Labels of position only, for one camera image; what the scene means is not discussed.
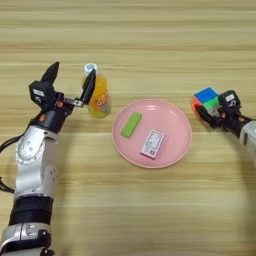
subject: green sponge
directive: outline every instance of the green sponge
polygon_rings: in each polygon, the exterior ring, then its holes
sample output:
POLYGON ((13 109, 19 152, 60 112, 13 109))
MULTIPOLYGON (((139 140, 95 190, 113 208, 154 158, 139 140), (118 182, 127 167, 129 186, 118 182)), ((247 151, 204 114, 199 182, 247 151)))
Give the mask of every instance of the green sponge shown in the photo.
POLYGON ((142 114, 138 112, 133 112, 128 122, 124 126, 123 130, 121 131, 122 136, 129 139, 132 136, 137 125, 139 124, 141 118, 142 118, 142 114))

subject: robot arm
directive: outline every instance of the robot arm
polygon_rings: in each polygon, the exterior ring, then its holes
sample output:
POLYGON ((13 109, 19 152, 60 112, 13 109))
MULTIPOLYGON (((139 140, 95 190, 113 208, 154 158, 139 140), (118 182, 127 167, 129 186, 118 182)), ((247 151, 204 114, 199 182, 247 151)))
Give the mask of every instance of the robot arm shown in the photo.
POLYGON ((14 204, 9 225, 3 231, 0 255, 52 256, 51 216, 58 180, 56 152, 58 133, 75 106, 88 104, 95 87, 96 73, 87 77, 80 98, 67 99, 55 92, 53 82, 59 63, 48 68, 41 81, 30 86, 31 99, 41 111, 29 123, 16 146, 18 173, 15 190, 4 183, 0 188, 14 191, 14 204))
POLYGON ((241 114, 241 102, 235 91, 217 95, 207 88, 194 95, 192 107, 212 128, 223 127, 233 133, 256 161, 256 121, 241 114))

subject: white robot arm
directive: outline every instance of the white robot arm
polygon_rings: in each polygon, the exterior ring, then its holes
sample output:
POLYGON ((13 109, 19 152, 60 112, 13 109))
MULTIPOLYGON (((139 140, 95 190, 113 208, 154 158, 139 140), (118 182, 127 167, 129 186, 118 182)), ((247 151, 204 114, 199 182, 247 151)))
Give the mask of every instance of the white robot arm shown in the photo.
POLYGON ((39 115, 31 120, 16 146, 18 173, 15 190, 1 182, 0 189, 14 192, 14 204, 8 227, 0 243, 1 256, 52 256, 51 217, 58 180, 56 152, 58 133, 75 106, 88 104, 95 88, 96 72, 87 77, 83 93, 75 100, 55 92, 59 63, 50 66, 41 81, 33 82, 31 99, 41 107, 39 115))

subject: pink plate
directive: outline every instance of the pink plate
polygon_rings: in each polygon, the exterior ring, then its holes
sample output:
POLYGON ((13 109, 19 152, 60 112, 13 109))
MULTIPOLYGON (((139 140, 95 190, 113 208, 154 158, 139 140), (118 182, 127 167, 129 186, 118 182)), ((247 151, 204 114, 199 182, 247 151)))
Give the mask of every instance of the pink plate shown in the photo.
POLYGON ((192 141, 187 117, 178 108, 160 100, 140 100, 122 109, 112 133, 118 152, 129 162, 145 168, 163 168, 176 163, 187 153, 192 141), (133 112, 141 113, 142 119, 131 138, 127 139, 121 135, 121 130, 133 112), (155 160, 140 154, 150 130, 165 134, 155 160))

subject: rubik's cube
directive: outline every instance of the rubik's cube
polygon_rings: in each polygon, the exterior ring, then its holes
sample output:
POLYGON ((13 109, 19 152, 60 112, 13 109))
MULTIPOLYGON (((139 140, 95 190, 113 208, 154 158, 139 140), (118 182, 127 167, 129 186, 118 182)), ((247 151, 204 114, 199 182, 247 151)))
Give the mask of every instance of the rubik's cube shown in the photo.
POLYGON ((211 116, 219 116, 218 108, 220 107, 218 94, 211 88, 206 88, 196 93, 192 99, 192 108, 195 106, 204 106, 211 116))

